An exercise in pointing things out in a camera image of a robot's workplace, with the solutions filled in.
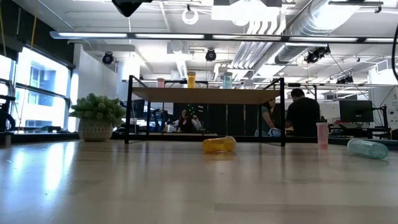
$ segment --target table surface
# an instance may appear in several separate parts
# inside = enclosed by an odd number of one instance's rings
[[[150,102],[260,105],[279,96],[277,90],[224,90],[213,88],[145,88],[132,92]]]
[[[0,223],[398,223],[398,154],[55,142],[0,149]]]

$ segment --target ceiling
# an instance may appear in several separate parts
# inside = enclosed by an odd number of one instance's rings
[[[192,2],[199,13],[199,20],[194,25],[182,21],[182,10],[185,5],[163,2],[165,15],[162,14],[160,3],[143,4],[129,19],[120,15],[116,8],[109,3],[95,1],[73,0],[14,0],[24,9],[35,14],[42,21],[59,31],[102,31],[102,32],[178,32],[178,33],[219,33],[242,34],[248,26],[236,26],[231,21],[211,20],[210,13],[213,1],[205,0]],[[296,0],[295,6],[286,11],[287,21],[299,12],[307,0]],[[374,13],[374,8],[361,8],[354,13],[347,22],[334,30],[331,35],[371,35],[392,37],[398,21],[397,0],[384,0],[382,12]],[[151,69],[144,70],[145,75],[167,74],[176,69],[173,60],[166,54],[167,41],[164,40],[101,40],[92,42],[103,54],[102,45],[124,44],[134,45]],[[190,50],[194,51],[193,60],[187,61],[189,70],[213,71],[216,62],[206,62],[207,48],[214,48],[217,53],[217,62],[234,59],[240,42],[206,42],[189,41]],[[343,69],[353,68],[356,83],[366,82],[367,68],[374,63],[391,55],[390,45],[330,45],[332,55]],[[129,53],[119,54],[120,58],[128,58]],[[323,58],[318,64],[305,69],[302,67],[302,58],[298,58],[297,66],[285,67],[283,76],[288,82],[327,82],[333,75],[339,74],[341,68],[331,57]]]

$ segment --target yellow bottle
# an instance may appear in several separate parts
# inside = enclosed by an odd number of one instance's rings
[[[233,152],[236,147],[236,141],[235,138],[231,136],[206,139],[203,141],[202,147],[205,153]]]
[[[188,72],[188,88],[194,88],[196,81],[196,73]]]

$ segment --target fluorescent light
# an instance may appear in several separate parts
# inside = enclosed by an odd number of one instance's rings
[[[59,32],[58,35],[60,37],[69,37],[69,38],[126,38],[127,34],[120,33],[84,33],[84,32]]]
[[[135,34],[137,38],[149,39],[204,39],[203,34]]]
[[[314,43],[286,43],[286,46],[293,47],[327,47],[328,44],[314,44]]]
[[[366,38],[365,42],[392,43],[394,38]]]
[[[292,41],[315,41],[315,42],[356,42],[354,37],[291,37]]]
[[[280,37],[263,35],[213,35],[215,40],[269,40],[278,41]]]

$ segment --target white ceiling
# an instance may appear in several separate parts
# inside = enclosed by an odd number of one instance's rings
[[[52,26],[56,30],[76,30],[76,31],[108,31],[108,32],[129,32],[129,20],[116,10],[112,4],[92,1],[72,1],[72,0],[14,0],[24,9],[35,13],[38,18]],[[292,18],[301,9],[307,0],[296,0],[296,6],[288,12],[287,20]],[[204,2],[201,9],[211,9],[211,1]],[[380,35],[392,37],[398,21],[398,9],[396,0],[385,0],[386,10],[396,12],[379,14],[373,13],[374,8],[360,9],[345,24],[337,28],[332,35]],[[131,32],[179,32],[179,33],[244,33],[248,27],[234,25],[231,21],[212,21],[211,16],[199,14],[199,20],[194,25],[185,24],[181,17],[182,11],[168,11],[182,9],[185,6],[171,6],[165,3],[165,18],[160,11],[158,3],[143,4],[130,18]],[[132,44],[134,45],[144,60],[152,67],[152,73],[170,73],[171,69],[176,69],[175,62],[167,60],[166,47],[167,41],[160,40],[105,40],[94,44]],[[215,48],[217,60],[232,60],[234,54],[239,49],[239,42],[205,42],[192,41],[189,46],[193,47],[195,54],[193,60],[187,62],[188,69],[199,69],[213,71],[215,63],[206,63],[205,52],[207,48]],[[335,59],[340,63],[342,69],[347,69],[358,65],[357,55],[365,55],[361,63],[374,59],[377,56],[391,54],[390,45],[331,45],[331,51]],[[283,69],[285,75],[299,77],[319,77],[316,81],[324,80],[331,75],[339,73],[334,61],[328,57],[320,61],[319,64],[303,69],[301,66],[286,67]],[[366,81],[366,70],[355,73],[359,82]]]

